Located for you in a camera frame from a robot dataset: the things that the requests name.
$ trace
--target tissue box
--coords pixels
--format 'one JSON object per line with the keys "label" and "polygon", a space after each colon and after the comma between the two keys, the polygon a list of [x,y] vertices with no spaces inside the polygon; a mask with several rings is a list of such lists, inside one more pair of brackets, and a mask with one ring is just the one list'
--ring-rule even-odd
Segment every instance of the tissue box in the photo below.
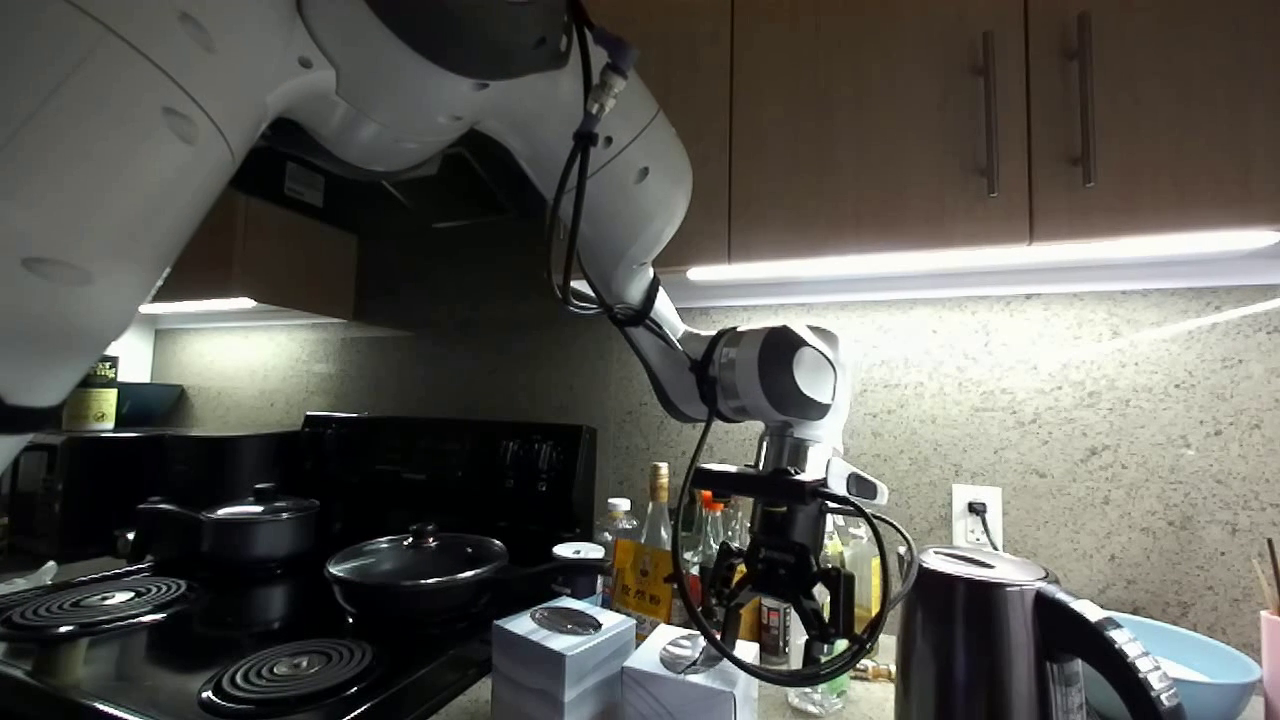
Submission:
{"label": "tissue box", "polygon": [[[721,662],[709,672],[695,677],[673,677],[658,665],[658,652],[673,637],[684,637],[686,629],[658,624],[634,655],[624,665],[624,720],[673,720],[673,715],[695,715],[695,720],[757,720],[760,715],[760,685]],[[741,662],[760,662],[760,646],[741,642]]]}
{"label": "tissue box", "polygon": [[[533,619],[535,608],[586,612],[601,633],[568,637]],[[490,715],[602,720],[620,715],[620,668],[634,652],[634,619],[573,596],[490,624]]]}

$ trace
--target cup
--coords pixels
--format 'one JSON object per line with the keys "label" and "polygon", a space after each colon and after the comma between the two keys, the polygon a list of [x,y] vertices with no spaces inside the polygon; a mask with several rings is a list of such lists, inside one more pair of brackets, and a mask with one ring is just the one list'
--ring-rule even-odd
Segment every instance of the cup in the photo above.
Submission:
{"label": "cup", "polygon": [[1280,617],[1258,612],[1265,715],[1280,715]]}

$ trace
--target tile backsplash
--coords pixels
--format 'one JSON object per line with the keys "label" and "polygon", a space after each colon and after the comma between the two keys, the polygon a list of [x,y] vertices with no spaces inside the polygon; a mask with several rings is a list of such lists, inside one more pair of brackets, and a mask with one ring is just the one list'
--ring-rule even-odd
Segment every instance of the tile backsplash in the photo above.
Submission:
{"label": "tile backsplash", "polygon": [[[156,380],[189,385],[183,423],[221,432],[308,408],[595,423],[601,497],[638,497],[652,456],[686,460],[695,429],[658,413],[602,319],[568,319],[544,281],[472,293],[423,293],[394,334],[160,334]],[[956,479],[1001,485],[1006,550],[1071,593],[1256,647],[1253,556],[1280,535],[1280,287],[686,312],[770,319],[839,334],[846,456],[915,542],[946,542]],[[709,460],[747,460],[753,439],[717,429]]]}

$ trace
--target kitchen utensil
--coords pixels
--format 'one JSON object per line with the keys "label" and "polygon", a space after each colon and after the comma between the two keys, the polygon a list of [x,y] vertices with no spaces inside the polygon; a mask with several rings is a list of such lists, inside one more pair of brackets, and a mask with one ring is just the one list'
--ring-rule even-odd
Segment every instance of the kitchen utensil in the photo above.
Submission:
{"label": "kitchen utensil", "polygon": [[367,633],[450,633],[482,612],[508,550],[494,535],[416,526],[335,552],[322,575]]}
{"label": "kitchen utensil", "polygon": [[899,720],[1083,714],[1080,662],[1136,720],[1180,715],[1170,681],[1131,633],[1048,585],[1045,570],[1004,552],[918,552],[894,652]]}
{"label": "kitchen utensil", "polygon": [[142,502],[140,526],[156,565],[288,565],[315,552],[319,502],[284,497],[221,507]]}
{"label": "kitchen utensil", "polygon": [[[1120,619],[1160,662],[1186,720],[1235,720],[1265,677],[1253,655],[1210,637],[1126,612],[1113,612],[1113,619]],[[1094,672],[1083,672],[1083,691],[1089,710],[1104,720],[1126,715],[1120,696]]]}

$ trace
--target bowl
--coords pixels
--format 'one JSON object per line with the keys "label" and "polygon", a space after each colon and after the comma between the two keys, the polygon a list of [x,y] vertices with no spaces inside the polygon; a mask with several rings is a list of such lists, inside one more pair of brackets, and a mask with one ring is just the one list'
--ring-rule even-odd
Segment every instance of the bowl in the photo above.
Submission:
{"label": "bowl", "polygon": [[[1186,720],[1238,720],[1244,705],[1253,701],[1265,677],[1265,668],[1253,655],[1151,617],[1126,617],[1126,612],[1113,612],[1113,617],[1170,677]],[[1122,701],[1094,672],[1083,672],[1083,696],[1094,715],[1126,720]]]}

